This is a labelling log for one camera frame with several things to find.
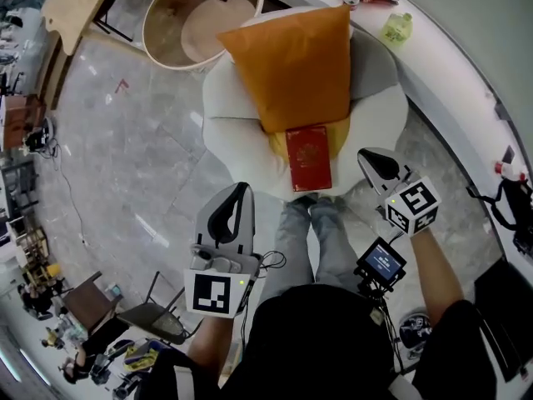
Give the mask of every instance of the marble floor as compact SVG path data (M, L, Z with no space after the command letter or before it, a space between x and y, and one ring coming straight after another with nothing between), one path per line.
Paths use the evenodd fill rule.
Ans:
M140 45L149 2L118 0L109 22ZM52 114L60 155L55 161L37 157L37 215L71 284L102 271L104 286L115 282L121 288L124 308L143 300L156 271L173 289L181 288L197 211L232 183L225 166L202 143L205 74L168 71L94 42L83 42L77 50ZM480 204L468 198L461 170L414 111L396 149L429 175L441 194L434 232L470 290L501 255ZM262 193L255 197L255 249L264 253L273 248L282 203ZM376 196L366 183L344 199L342 214L356 252L364 252L377 234L394 235L374 211ZM406 277L389 297L397 322L422 300L409 240L401 237L394 246L408 261ZM312 235L310 254L316 265ZM261 287L254 288L250 313ZM161 293L162 300L169 296Z

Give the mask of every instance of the yellow cushion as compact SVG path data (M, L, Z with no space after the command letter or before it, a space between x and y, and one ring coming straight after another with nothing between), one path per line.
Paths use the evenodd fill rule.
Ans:
M218 34L267 133L348 117L350 8L297 13Z
M330 160L333 160L341 151L342 146L346 142L346 138L348 138L350 118L344 118L339 122L327 123L324 126L326 126L327 148L330 152ZM285 163L289 163L285 132L269 133L268 142L272 151L283 158Z

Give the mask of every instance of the black shirt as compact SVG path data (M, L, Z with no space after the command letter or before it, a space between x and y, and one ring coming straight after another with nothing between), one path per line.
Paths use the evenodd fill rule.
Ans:
M294 287L257 309L242 362L221 390L188 357L172 352L160 354L140 398L152 383L176 391L172 364L178 363L192 369L196 400L393 398L393 351L385 323L372 320L372 309L366 299L336 287ZM451 306L434 328L413 383L428 400L496 397L496 376L469 302ZM202 394L207 387L209 396Z

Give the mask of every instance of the red passport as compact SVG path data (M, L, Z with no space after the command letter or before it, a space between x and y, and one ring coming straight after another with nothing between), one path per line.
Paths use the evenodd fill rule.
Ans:
M287 130L285 136L292 189L300 192L331 188L326 128L319 126L292 129Z

